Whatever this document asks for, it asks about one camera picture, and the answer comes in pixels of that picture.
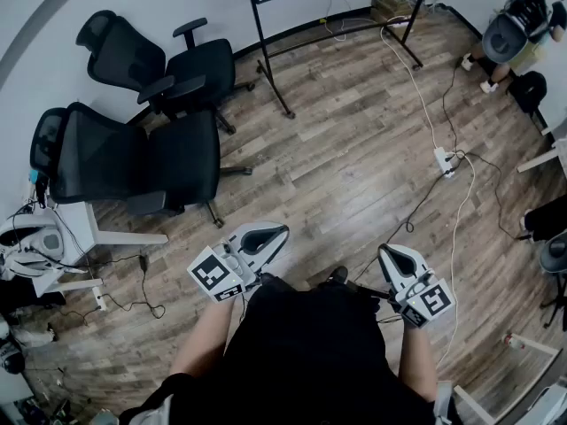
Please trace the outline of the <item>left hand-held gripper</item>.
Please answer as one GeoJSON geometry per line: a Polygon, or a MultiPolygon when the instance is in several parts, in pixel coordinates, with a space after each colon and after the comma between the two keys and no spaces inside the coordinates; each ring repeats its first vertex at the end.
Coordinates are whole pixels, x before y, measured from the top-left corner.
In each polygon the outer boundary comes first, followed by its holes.
{"type": "Polygon", "coordinates": [[[244,294],[258,283],[261,269],[286,244],[289,228],[258,221],[240,226],[236,234],[207,246],[187,268],[188,274],[215,303],[244,294]]]}

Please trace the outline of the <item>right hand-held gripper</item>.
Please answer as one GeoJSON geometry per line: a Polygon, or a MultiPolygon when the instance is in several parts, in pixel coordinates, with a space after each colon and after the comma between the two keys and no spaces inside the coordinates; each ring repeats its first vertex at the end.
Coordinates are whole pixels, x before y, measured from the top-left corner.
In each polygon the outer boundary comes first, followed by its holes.
{"type": "Polygon", "coordinates": [[[423,328],[455,307],[455,298],[445,279],[439,279],[426,266],[416,250],[400,244],[381,244],[378,260],[384,278],[391,286],[390,302],[401,317],[414,327],[423,328]]]}

